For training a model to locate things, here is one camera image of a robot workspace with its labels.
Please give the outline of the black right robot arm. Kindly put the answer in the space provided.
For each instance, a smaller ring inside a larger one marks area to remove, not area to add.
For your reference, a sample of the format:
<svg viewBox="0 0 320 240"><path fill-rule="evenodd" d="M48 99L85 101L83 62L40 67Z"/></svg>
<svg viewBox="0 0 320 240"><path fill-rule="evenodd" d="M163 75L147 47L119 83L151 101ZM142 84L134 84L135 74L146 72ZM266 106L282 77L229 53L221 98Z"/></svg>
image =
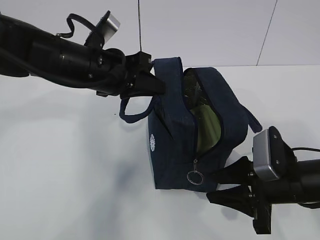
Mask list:
<svg viewBox="0 0 320 240"><path fill-rule="evenodd" d="M258 235L271 234L272 206L298 204L309 209L320 207L320 161L292 161L287 173L273 181L261 180L246 156L213 173L213 179L234 187L208 192L212 204L221 205L252 218Z"/></svg>

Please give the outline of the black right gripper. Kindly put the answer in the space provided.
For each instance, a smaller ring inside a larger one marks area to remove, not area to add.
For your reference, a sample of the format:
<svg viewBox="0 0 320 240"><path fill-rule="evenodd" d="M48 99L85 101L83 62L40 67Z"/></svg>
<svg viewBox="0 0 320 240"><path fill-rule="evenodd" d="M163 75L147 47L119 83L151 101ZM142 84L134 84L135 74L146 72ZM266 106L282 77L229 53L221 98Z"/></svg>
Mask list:
<svg viewBox="0 0 320 240"><path fill-rule="evenodd" d="M239 185L206 193L211 204L225 206L253 218L252 225L257 235L271 234L272 204L267 200L264 184L277 180L278 176L270 164L255 168L253 161L242 156L231 165L211 173L210 177L218 184Z"/></svg>

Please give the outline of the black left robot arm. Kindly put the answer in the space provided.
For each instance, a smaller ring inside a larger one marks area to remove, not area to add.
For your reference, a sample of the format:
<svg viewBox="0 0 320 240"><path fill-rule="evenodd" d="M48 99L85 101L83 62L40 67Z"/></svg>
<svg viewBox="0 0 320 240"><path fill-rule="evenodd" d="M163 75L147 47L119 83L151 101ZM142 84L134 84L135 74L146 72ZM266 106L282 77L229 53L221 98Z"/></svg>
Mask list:
<svg viewBox="0 0 320 240"><path fill-rule="evenodd" d="M120 27L110 11L95 25L74 13L66 22L69 32L52 34L1 15L1 75L35 76L63 87L90 89L101 97L164 94L165 83L151 73L150 54L125 55L117 48L104 49Z"/></svg>

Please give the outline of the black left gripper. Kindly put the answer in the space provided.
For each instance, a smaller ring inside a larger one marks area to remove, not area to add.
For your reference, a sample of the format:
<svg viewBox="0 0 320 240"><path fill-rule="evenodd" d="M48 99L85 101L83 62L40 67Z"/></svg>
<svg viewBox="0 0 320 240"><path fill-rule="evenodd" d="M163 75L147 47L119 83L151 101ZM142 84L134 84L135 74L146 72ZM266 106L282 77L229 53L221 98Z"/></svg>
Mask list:
<svg viewBox="0 0 320 240"><path fill-rule="evenodd" d="M117 48L109 48L105 52L111 54L110 58L101 57L98 63L108 63L110 69L104 83L95 88L97 96L120 96L124 100L165 93L165 83L151 73L153 65L149 53L140 50L135 54L125 55Z"/></svg>

